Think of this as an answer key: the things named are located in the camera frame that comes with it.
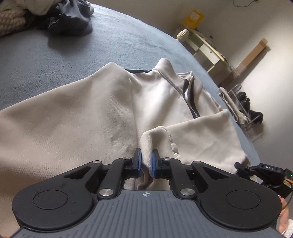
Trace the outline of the person right hand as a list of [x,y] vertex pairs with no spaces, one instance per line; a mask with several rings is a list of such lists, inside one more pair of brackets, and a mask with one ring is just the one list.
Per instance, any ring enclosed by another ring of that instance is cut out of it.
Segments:
[[279,232],[283,234],[289,226],[289,207],[283,197],[279,197],[282,203],[282,210],[279,215]]

